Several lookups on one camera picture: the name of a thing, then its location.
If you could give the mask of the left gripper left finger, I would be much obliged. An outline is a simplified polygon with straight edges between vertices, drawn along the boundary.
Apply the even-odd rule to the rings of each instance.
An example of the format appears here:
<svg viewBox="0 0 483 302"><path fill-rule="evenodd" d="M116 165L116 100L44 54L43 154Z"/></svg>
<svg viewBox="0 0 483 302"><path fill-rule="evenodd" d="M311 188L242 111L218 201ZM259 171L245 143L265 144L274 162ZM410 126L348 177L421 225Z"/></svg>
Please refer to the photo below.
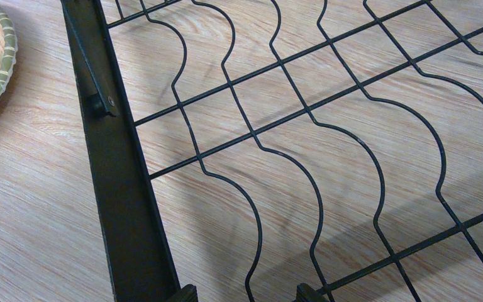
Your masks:
<svg viewBox="0 0 483 302"><path fill-rule="evenodd" d="M197 287L187 284L171 296L167 302L198 302Z"/></svg>

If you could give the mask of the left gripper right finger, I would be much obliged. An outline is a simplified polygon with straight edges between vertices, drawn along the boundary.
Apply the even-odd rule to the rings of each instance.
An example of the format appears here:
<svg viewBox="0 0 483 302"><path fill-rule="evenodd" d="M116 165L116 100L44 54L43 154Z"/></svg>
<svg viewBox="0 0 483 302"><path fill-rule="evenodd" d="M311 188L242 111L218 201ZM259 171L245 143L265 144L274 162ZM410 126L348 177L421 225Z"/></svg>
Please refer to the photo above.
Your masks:
<svg viewBox="0 0 483 302"><path fill-rule="evenodd" d="M306 283L297 285L295 302L328 302L317 290Z"/></svg>

